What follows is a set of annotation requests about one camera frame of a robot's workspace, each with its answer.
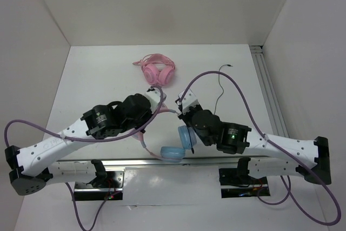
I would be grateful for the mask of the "pink blue cat-ear headphones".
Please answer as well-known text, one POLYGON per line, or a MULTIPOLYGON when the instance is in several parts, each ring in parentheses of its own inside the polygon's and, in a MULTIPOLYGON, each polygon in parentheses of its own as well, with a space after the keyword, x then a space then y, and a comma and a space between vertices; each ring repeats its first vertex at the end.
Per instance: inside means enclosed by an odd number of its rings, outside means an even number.
POLYGON ((178 122, 178 112, 167 107, 160 110, 157 122, 132 135, 128 157, 157 158, 179 162, 195 153, 197 137, 193 129, 178 122))

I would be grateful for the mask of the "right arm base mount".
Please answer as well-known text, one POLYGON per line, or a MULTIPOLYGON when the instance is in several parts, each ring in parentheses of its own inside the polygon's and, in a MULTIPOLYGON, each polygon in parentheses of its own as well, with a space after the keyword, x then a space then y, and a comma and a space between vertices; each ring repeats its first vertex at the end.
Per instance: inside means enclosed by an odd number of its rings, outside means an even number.
POLYGON ((270 196, 268 180, 266 177, 255 179, 250 176, 236 175, 235 168, 220 168, 219 182, 221 185, 221 198, 270 196))

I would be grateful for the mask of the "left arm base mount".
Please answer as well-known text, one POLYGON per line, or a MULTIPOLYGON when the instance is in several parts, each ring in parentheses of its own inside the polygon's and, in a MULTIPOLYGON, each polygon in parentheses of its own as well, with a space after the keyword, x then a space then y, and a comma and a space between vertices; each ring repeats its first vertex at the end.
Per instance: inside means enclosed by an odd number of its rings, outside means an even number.
POLYGON ((73 191, 76 201, 110 201, 123 200, 124 168, 107 170, 108 177, 97 187, 91 184, 76 182, 73 191))

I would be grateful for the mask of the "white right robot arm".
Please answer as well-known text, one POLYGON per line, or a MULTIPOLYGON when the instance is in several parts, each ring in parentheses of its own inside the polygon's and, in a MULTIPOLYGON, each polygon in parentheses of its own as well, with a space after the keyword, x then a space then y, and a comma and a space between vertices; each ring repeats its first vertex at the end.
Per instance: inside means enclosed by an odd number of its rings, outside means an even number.
POLYGON ((313 184, 331 184, 329 143, 325 137, 296 140, 276 135, 261 134, 248 126, 223 122, 210 110, 196 106, 178 107, 179 119, 192 129, 205 146, 215 145, 225 154, 241 155, 236 177, 249 183, 255 176, 248 156, 267 156, 285 161, 278 173, 292 172, 313 184))

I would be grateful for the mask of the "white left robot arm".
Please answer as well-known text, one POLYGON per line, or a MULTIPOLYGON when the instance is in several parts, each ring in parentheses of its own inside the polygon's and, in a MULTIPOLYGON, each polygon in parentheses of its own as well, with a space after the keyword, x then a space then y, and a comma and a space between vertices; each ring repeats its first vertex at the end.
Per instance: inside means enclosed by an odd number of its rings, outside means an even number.
POLYGON ((20 196, 59 182, 76 181, 101 187, 108 178, 101 160, 79 163, 60 162, 60 159, 89 144, 141 127, 152 117, 157 105, 148 94, 130 95, 123 102, 93 107, 71 126, 40 143, 26 148, 6 148, 12 187, 20 196))

